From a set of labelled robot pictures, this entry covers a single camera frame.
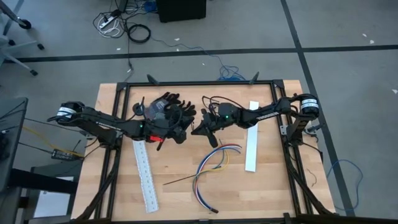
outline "white plastic strip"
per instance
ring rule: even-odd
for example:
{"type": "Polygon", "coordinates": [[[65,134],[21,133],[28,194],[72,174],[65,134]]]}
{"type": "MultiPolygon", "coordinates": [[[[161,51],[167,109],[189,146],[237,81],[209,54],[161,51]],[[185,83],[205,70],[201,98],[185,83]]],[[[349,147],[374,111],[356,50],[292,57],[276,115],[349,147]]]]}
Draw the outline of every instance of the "white plastic strip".
{"type": "Polygon", "coordinates": [[[132,146],[136,155],[138,173],[141,179],[141,189],[142,195],[144,196],[146,211],[147,213],[156,212],[159,209],[159,205],[157,204],[156,191],[154,181],[152,180],[152,173],[150,172],[145,141],[133,141],[132,146]]]}
{"type": "MultiPolygon", "coordinates": [[[[259,102],[250,101],[250,110],[259,108],[259,102]]],[[[244,170],[255,172],[256,171],[256,156],[257,156],[257,131],[258,124],[248,129],[248,142],[246,144],[246,165],[244,170]]]]}

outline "wooden tabletop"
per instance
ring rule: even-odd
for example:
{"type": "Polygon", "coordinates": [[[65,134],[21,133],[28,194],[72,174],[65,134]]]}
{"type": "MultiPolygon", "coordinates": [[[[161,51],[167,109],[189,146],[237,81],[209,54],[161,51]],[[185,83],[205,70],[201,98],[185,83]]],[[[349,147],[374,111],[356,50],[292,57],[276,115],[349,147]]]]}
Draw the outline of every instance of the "wooden tabletop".
{"type": "MultiPolygon", "coordinates": [[[[284,80],[284,83],[287,96],[302,93],[298,80],[284,80]]],[[[143,96],[146,99],[145,104],[148,105],[166,91],[179,93],[181,100],[191,101],[196,105],[198,114],[195,116],[195,125],[199,125],[201,121],[203,95],[227,96],[247,108],[249,101],[258,101],[260,106],[272,103],[269,85],[150,86],[130,89],[129,108],[132,108],[134,103],[140,102],[143,96]]],[[[96,110],[111,114],[115,92],[116,84],[102,84],[99,88],[96,110]]],[[[119,115],[123,97],[120,102],[119,115]]],[[[131,117],[132,113],[132,110],[128,110],[127,117],[131,117]]],[[[216,137],[224,144],[235,143],[243,147],[241,154],[230,152],[229,166],[225,170],[203,174],[199,179],[202,197],[220,211],[218,214],[205,209],[196,200],[192,192],[192,179],[163,185],[196,172],[200,161],[212,150],[205,136],[191,136],[189,128],[187,140],[183,144],[178,145],[169,139],[164,142],[160,151],[156,151],[156,143],[146,143],[159,202],[159,210],[154,213],[146,213],[132,140],[124,137],[112,220],[277,218],[282,217],[285,212],[294,217],[277,120],[266,119],[258,124],[256,172],[244,170],[248,131],[231,126],[216,132],[216,137]]],[[[317,147],[315,138],[305,135],[303,141],[317,147]]],[[[89,147],[86,154],[96,146],[95,144],[89,147]]],[[[308,146],[300,146],[299,149],[308,186],[327,209],[334,211],[319,153],[308,146]]],[[[222,153],[214,155],[205,169],[219,163],[221,156],[222,153]]],[[[72,218],[84,211],[97,192],[103,159],[104,149],[98,149],[85,159],[72,218]]],[[[297,188],[302,210],[305,211],[300,188],[297,188]]],[[[109,189],[104,197],[103,216],[106,213],[104,211],[106,211],[108,193],[109,189]]]]}

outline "black metal frame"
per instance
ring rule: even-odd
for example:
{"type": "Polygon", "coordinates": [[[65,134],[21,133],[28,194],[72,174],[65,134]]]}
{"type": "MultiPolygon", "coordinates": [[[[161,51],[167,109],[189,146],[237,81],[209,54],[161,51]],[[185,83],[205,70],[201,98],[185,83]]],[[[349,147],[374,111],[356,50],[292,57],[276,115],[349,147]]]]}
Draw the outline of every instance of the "black metal frame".
{"type": "MultiPolygon", "coordinates": [[[[248,84],[249,84],[249,81],[162,82],[158,86],[248,85],[248,84]]],[[[277,87],[280,90],[281,96],[286,95],[283,80],[258,80],[254,84],[255,85],[269,85],[270,89],[271,89],[273,102],[277,101],[277,92],[276,92],[277,87]]],[[[121,119],[126,119],[126,114],[127,114],[128,104],[129,104],[130,88],[144,87],[144,86],[156,86],[156,85],[154,85],[153,83],[118,83],[116,86],[116,94],[115,94],[114,103],[113,103],[112,115],[117,116],[118,106],[120,103],[120,97],[122,94],[121,92],[124,90],[124,100],[123,100],[121,119]]],[[[282,118],[280,115],[277,116],[277,121],[278,121],[279,126],[283,125],[282,118]]],[[[290,124],[292,122],[292,118],[290,116],[287,116],[287,122],[288,122],[288,124],[290,124]]],[[[291,162],[289,146],[287,144],[284,144],[282,133],[280,133],[280,139],[282,142],[282,147],[284,150],[284,157],[285,157],[286,166],[287,166],[288,160],[289,160],[289,162],[291,162]]],[[[111,150],[112,149],[109,149],[109,148],[106,149],[99,186],[101,186],[103,184],[103,182],[106,178],[106,174],[108,173],[111,150]]],[[[296,166],[297,166],[298,174],[299,174],[300,178],[305,182],[305,174],[303,171],[303,165],[302,165],[302,161],[301,161],[301,157],[300,157],[300,152],[297,148],[294,148],[294,154],[295,154],[295,158],[296,158],[296,166]]],[[[119,170],[119,161],[120,161],[120,151],[116,151],[116,154],[114,157],[114,162],[117,163],[116,176],[111,183],[108,209],[106,211],[106,218],[111,218],[112,213],[113,213],[113,203],[114,203],[114,196],[116,193],[116,182],[117,182],[117,176],[118,176],[118,170],[119,170]]],[[[302,209],[300,208],[300,204],[299,204],[299,196],[297,194],[295,180],[289,172],[287,173],[287,175],[289,178],[290,192],[292,194],[294,211],[295,211],[296,215],[300,215],[300,214],[302,214],[302,209]]],[[[305,195],[304,195],[304,200],[305,200],[305,206],[306,206],[307,213],[313,214],[311,203],[309,202],[308,198],[305,195]]],[[[102,209],[102,200],[96,207],[95,218],[100,218],[101,209],[102,209]]],[[[287,223],[286,219],[287,219],[287,217],[289,217],[289,214],[283,214],[283,215],[284,215],[284,218],[281,217],[281,218],[257,218],[257,219],[235,219],[235,220],[184,220],[184,221],[181,220],[181,222],[183,222],[183,223],[209,223],[209,222],[211,222],[211,223],[259,223],[259,222],[261,222],[261,223],[287,223]]],[[[115,223],[170,223],[170,222],[175,223],[176,221],[175,220],[171,220],[171,221],[165,220],[165,221],[159,221],[159,222],[144,221],[144,222],[115,222],[115,223]]]]}

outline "gray floor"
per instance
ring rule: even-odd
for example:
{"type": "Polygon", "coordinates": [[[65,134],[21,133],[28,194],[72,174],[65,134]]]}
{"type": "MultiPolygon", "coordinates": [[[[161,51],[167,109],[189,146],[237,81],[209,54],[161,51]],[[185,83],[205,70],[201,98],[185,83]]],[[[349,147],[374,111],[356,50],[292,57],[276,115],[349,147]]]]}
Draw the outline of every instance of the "gray floor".
{"type": "MultiPolygon", "coordinates": [[[[341,47],[398,44],[398,2],[394,0],[301,0],[287,1],[303,47],[341,47]]],[[[71,55],[125,54],[127,38],[106,39],[92,26],[99,12],[107,11],[109,0],[36,0],[26,1],[19,15],[34,25],[30,31],[15,24],[8,36],[16,42],[38,39],[45,51],[35,48],[18,57],[56,57],[71,55]]],[[[294,42],[279,0],[208,1],[206,19],[161,24],[155,14],[137,16],[134,22],[148,25],[155,38],[170,44],[184,43],[205,49],[294,48],[294,42]]],[[[131,53],[174,52],[182,47],[166,47],[150,40],[131,44],[131,53]]],[[[398,157],[395,119],[398,95],[398,50],[328,52],[305,54],[315,87],[322,102],[339,159],[349,159],[363,171],[359,187],[357,216],[398,218],[398,157]]],[[[261,79],[298,79],[308,91],[299,58],[295,53],[221,55],[226,65],[235,65],[252,77],[261,79]]],[[[159,81],[216,80],[220,64],[207,56],[135,58],[132,82],[145,82],[146,74],[159,81]]],[[[93,106],[100,83],[123,81],[128,76],[126,59],[81,60],[28,63],[39,72],[32,77],[17,65],[0,67],[0,97],[29,98],[28,118],[45,120],[53,116],[61,102],[80,100],[93,106]]],[[[72,148],[78,134],[25,122],[40,130],[64,148],[72,148]]],[[[37,138],[23,133],[21,141],[45,147],[37,138]]],[[[320,149],[325,152],[323,139],[320,149]]],[[[15,166],[56,163],[32,149],[20,147],[15,166]]],[[[356,203],[358,171],[341,164],[351,200],[356,203]]],[[[330,187],[337,206],[340,195],[334,180],[330,187]]]]}

